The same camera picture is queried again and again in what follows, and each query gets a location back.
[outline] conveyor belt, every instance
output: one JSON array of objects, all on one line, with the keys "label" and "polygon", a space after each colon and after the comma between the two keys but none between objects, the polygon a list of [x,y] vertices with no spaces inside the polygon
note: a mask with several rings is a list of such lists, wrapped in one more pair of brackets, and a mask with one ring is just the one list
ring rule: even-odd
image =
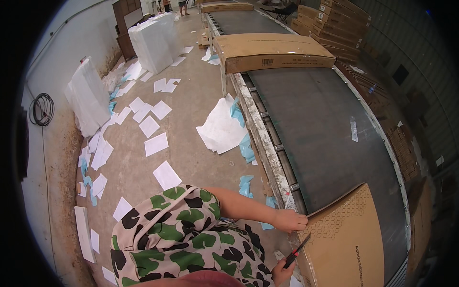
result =
[{"label": "conveyor belt", "polygon": [[[225,34],[289,33],[257,11],[210,15]],[[312,213],[361,182],[369,184],[384,248],[384,284],[407,257],[406,219],[392,161],[363,106],[326,68],[278,68],[248,75],[269,113]],[[351,117],[358,142],[351,138]]]}]

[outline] black cable coil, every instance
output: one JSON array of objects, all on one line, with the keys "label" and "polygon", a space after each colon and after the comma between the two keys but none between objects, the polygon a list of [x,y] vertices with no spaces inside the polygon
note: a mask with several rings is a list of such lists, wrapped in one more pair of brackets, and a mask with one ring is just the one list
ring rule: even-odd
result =
[{"label": "black cable coil", "polygon": [[50,95],[41,93],[30,103],[29,119],[33,124],[46,127],[50,124],[54,116],[54,102]]}]

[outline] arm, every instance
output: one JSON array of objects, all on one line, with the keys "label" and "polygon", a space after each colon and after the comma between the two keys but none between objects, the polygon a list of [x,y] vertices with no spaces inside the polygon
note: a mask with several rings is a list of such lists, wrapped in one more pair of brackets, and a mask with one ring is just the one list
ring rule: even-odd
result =
[{"label": "arm", "polygon": [[305,229],[308,223],[307,216],[297,214],[293,209],[274,209],[225,188],[204,187],[204,189],[218,198],[220,214],[223,217],[269,223],[289,233],[292,230]]}]

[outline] folding chair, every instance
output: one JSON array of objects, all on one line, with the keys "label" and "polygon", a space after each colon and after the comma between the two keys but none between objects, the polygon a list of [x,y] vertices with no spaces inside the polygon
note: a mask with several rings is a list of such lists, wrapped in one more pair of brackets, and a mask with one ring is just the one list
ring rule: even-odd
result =
[{"label": "folding chair", "polygon": [[281,22],[285,22],[287,24],[287,17],[289,17],[291,14],[293,14],[296,10],[298,9],[298,5],[290,2],[290,4],[283,8],[283,9],[277,9],[275,8],[274,10],[265,10],[261,8],[261,10],[265,11],[268,15],[269,13],[275,13],[276,14],[276,20],[279,20]]}]

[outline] red box cutter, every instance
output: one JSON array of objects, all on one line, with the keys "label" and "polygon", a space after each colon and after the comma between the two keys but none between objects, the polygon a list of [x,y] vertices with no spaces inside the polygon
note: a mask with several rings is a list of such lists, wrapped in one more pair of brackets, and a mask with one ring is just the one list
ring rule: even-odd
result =
[{"label": "red box cutter", "polygon": [[290,264],[292,264],[295,259],[297,258],[298,255],[300,255],[300,250],[301,248],[303,248],[306,243],[309,241],[309,239],[311,238],[311,233],[308,234],[308,236],[306,236],[306,238],[304,239],[304,241],[300,244],[300,246],[298,246],[297,249],[293,250],[288,256],[287,256],[287,262],[285,263],[284,265],[284,269],[287,269]]}]

